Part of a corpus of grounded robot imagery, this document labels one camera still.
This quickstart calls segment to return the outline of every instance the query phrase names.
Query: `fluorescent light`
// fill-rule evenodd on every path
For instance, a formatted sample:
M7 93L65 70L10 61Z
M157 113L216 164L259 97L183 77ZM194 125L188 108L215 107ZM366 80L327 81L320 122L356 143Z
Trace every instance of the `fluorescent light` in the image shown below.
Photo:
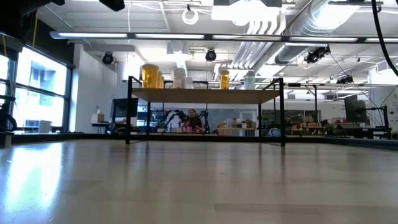
M385 43L398 42L398 38L383 38ZM365 42L379 43L378 38L366 38Z
M327 47L328 44L321 43L286 43L286 46L297 46L297 47Z
M127 34L112 34L112 33L58 33L60 37L71 38L127 38Z
M278 41L280 37L263 35L213 35L214 40L268 40Z
M204 39L203 34L136 34L138 39Z
M291 41L314 41L314 42L356 42L355 37L290 37Z

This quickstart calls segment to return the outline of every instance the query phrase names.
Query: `computer screen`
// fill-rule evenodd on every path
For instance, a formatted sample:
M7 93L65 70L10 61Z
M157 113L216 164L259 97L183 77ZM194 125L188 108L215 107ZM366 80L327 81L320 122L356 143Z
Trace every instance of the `computer screen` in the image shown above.
M113 105L112 105L111 117L113 116L113 113L114 113L115 118L127 117L127 99L113 99ZM138 107L138 98L132 98L131 105L130 105L130 109L131 109L130 117L137 116L137 107Z
M367 123L368 117L366 116L365 102L345 98L344 104L346 108L346 119L351 122Z

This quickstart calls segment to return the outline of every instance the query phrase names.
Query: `yellow container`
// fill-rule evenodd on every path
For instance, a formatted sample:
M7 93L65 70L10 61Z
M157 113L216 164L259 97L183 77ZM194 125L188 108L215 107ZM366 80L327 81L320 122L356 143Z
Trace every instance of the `yellow container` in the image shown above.
M160 88L164 88L164 77L163 77L163 75L160 77L160 83L161 83Z
M156 65L146 64L142 66L143 88L156 88L159 67Z
M229 71L222 71L221 72L221 86L222 90L229 89Z
M159 71L157 74L157 87L156 88L162 88L163 87L163 82L162 82L162 72Z

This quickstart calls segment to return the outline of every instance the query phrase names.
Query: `plastic bottle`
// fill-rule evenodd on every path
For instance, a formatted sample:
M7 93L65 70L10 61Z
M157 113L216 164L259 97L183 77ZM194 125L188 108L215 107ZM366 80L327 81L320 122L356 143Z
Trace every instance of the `plastic bottle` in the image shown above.
M183 79L185 79L185 70L183 68L174 68L173 73L173 88L184 88Z
M256 74L254 71L248 71L244 77L244 89L245 90L255 90L256 89Z
M220 88L222 90L229 89L229 71L222 71L221 72L221 85Z
M157 81L156 81L156 88L162 88L163 87L163 82L162 82L162 72L159 71L157 74Z
M152 64L145 64L142 66L143 88L156 88L157 75L159 67Z

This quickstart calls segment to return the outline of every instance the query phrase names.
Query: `light wood floor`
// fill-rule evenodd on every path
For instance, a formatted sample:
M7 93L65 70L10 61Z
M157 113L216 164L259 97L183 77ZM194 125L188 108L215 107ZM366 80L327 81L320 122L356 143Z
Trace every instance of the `light wood floor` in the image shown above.
M398 223L398 152L80 140L0 149L0 223Z

